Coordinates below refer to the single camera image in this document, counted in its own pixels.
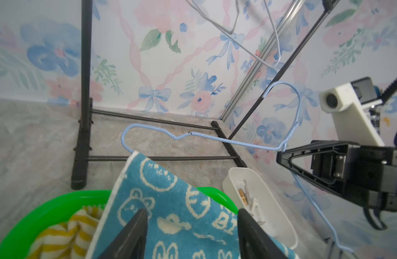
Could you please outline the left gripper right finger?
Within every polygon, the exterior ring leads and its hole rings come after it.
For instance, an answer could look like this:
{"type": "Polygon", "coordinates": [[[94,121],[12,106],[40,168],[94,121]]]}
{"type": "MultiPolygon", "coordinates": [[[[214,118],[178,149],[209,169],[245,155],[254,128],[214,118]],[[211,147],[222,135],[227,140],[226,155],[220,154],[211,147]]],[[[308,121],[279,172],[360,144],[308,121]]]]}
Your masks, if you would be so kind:
{"type": "Polygon", "coordinates": [[[237,229],[241,259],[287,258],[246,209],[238,210],[237,229]]]}

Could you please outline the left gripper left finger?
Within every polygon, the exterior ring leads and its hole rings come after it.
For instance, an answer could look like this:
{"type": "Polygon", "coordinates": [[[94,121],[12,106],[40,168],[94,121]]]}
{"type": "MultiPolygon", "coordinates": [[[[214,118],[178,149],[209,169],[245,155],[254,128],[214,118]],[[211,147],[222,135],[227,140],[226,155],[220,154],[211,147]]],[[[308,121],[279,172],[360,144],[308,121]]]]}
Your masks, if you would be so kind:
{"type": "Polygon", "coordinates": [[[143,259],[147,232],[147,211],[139,209],[98,259],[143,259]]]}

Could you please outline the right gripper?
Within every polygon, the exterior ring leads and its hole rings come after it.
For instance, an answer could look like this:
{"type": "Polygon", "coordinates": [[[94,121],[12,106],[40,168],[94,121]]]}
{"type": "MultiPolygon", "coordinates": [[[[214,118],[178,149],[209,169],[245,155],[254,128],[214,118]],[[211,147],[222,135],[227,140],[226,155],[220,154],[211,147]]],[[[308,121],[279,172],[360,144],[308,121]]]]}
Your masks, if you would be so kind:
{"type": "Polygon", "coordinates": [[[276,162],[328,193],[367,209],[397,212],[397,148],[313,140],[276,162]]]}

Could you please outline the white clothespin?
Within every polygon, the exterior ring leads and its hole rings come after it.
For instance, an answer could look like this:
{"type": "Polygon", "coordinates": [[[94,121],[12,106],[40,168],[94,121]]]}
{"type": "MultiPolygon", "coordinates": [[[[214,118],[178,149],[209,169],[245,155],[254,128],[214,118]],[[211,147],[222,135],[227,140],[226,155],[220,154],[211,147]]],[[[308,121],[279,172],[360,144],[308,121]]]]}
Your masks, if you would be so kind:
{"type": "Polygon", "coordinates": [[[260,208],[259,202],[257,198],[252,197],[250,200],[250,215],[253,219],[261,226],[265,224],[265,218],[262,214],[262,210],[260,208]]]}

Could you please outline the orange clothespin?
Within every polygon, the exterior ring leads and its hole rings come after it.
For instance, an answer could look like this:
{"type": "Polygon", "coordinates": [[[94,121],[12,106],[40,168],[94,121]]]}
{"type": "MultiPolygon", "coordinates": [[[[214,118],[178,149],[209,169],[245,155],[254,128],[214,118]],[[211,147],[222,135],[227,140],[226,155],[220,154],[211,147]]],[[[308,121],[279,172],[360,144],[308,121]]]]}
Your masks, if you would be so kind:
{"type": "Polygon", "coordinates": [[[248,206],[247,196],[246,196],[246,193],[243,191],[243,189],[239,188],[238,193],[239,193],[239,196],[240,196],[243,204],[245,206],[248,206]]]}

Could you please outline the teal patterned towel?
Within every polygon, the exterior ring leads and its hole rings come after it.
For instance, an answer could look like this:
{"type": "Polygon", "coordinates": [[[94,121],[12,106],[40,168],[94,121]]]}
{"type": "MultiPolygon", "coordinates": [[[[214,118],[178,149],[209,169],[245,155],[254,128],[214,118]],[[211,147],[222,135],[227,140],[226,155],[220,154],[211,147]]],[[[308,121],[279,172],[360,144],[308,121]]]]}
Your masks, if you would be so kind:
{"type": "Polygon", "coordinates": [[[140,209],[147,259],[240,258],[237,215],[139,152],[113,187],[87,258],[98,258],[140,209]]]}

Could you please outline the yellow striped towel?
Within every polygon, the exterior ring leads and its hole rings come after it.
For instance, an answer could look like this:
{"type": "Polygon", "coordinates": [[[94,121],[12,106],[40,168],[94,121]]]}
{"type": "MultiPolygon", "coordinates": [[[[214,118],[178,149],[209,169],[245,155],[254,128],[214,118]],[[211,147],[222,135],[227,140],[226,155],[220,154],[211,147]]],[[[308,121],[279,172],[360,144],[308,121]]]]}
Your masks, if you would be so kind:
{"type": "Polygon", "coordinates": [[[67,222],[42,231],[31,245],[28,259],[84,259],[103,214],[99,206],[84,206],[67,222]]]}

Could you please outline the white plastic bin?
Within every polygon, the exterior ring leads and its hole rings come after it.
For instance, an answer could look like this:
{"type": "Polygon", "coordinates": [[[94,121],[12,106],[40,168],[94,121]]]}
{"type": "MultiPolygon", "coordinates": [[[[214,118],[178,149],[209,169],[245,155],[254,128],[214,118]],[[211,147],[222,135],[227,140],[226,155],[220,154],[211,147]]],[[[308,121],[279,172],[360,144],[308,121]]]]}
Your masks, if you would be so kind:
{"type": "Polygon", "coordinates": [[[279,205],[272,191],[262,178],[252,169],[233,167],[223,180],[222,189],[238,209],[246,209],[250,213],[250,200],[257,198],[265,224],[260,227],[270,236],[290,249],[297,248],[299,239],[286,213],[279,205]],[[246,193],[248,206],[245,206],[239,196],[238,189],[246,193]]]}

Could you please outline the green plastic basket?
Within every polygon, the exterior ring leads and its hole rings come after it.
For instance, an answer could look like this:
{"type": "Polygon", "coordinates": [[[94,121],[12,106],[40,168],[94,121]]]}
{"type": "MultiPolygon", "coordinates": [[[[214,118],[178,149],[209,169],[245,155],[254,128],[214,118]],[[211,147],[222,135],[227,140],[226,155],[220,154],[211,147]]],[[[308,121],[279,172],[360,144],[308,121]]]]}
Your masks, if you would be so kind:
{"type": "Polygon", "coordinates": [[[0,259],[27,259],[31,245],[46,228],[67,222],[84,206],[101,206],[103,211],[112,191],[79,191],[57,197],[22,219],[0,246],[0,259]]]}

